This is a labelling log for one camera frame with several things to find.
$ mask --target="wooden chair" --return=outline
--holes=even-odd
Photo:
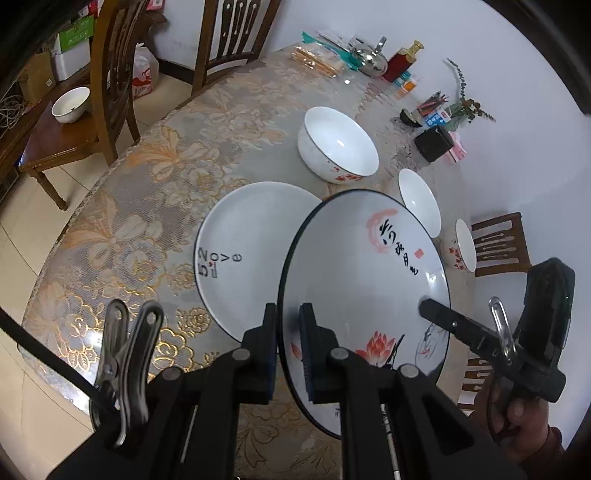
[[[476,268],[475,275],[477,277],[506,272],[527,272],[531,268],[520,213],[509,213],[475,223],[472,225],[472,232],[504,222],[511,222],[511,227],[507,230],[488,233],[474,239],[476,260],[478,262],[499,262],[497,265],[489,264],[485,267]],[[506,262],[507,260],[517,260],[517,262],[509,263]]]
[[[118,157],[115,141],[127,120],[135,141],[132,85],[135,25],[148,0],[105,0],[96,23],[90,58],[92,113],[72,124],[61,124],[49,102],[34,127],[19,162],[19,169],[37,179],[61,210],[66,202],[49,182],[44,170],[102,152],[107,165]]]
[[[252,50],[244,52],[256,16],[261,8],[261,0],[250,0],[250,2],[248,0],[223,0],[219,45],[216,57],[210,59],[219,0],[205,0],[192,94],[238,67],[227,67],[207,74],[210,69],[236,60],[246,60],[249,63],[259,57],[280,3],[281,0],[270,0]]]
[[[489,362],[480,357],[468,359],[467,367],[464,380],[468,382],[462,384],[462,393],[457,406],[465,414],[470,415],[474,411],[474,398],[482,388],[486,377],[492,372],[492,367]]]

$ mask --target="lace tablecloth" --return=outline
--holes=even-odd
[[[427,166],[412,143],[412,130],[398,120],[401,107],[391,84],[359,72],[327,78],[279,51],[169,114],[102,176],[49,255],[23,326],[90,382],[98,366],[105,306],[112,298],[124,300],[132,313],[148,299],[164,308],[150,377],[171,365],[186,371],[206,367],[235,348],[195,286],[197,230],[216,202],[248,183],[283,181],[319,198],[345,188],[316,177],[297,152],[304,113],[316,105],[355,118],[378,149],[378,172],[355,187],[401,200],[398,172],[408,167],[433,188],[444,227],[458,217],[469,220],[456,166],[441,160]],[[453,307],[470,315],[473,275],[447,272]],[[49,384],[88,410],[80,391],[23,353]],[[455,400],[466,358],[465,348],[452,339],[439,385]],[[236,474],[336,479],[339,472],[339,442],[310,424],[278,371],[273,402],[241,408]]]

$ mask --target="white ceramic plate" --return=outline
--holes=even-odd
[[[398,175],[400,195],[407,209],[423,224],[431,238],[441,232],[439,205],[429,185],[416,173],[404,168]]]
[[[437,250],[402,204],[371,190],[347,190],[308,216],[281,275],[279,344],[291,392],[316,426],[340,436],[337,405],[308,400],[300,305],[311,302],[318,325],[368,362],[386,368],[412,363],[437,378],[449,334],[419,315],[425,297],[450,304]]]
[[[197,288],[215,321],[234,339],[261,324],[275,303],[287,251],[320,200],[299,187],[264,181],[226,195],[197,234]]]

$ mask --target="black cable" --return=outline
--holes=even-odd
[[[15,322],[2,307],[0,307],[0,328],[27,352],[82,390],[105,413],[119,416],[115,407],[88,380]]]

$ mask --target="screw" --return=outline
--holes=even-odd
[[[335,360],[345,360],[349,357],[349,352],[345,348],[338,346],[330,351],[330,356]]]
[[[243,362],[244,360],[248,360],[251,357],[251,353],[246,350],[245,348],[237,348],[232,352],[232,358],[234,360],[238,360],[239,362]]]
[[[406,378],[415,378],[418,376],[418,368],[413,364],[404,364],[400,367],[400,373]]]
[[[176,380],[178,377],[181,376],[181,369],[178,367],[168,367],[164,372],[162,372],[162,378],[165,380]]]

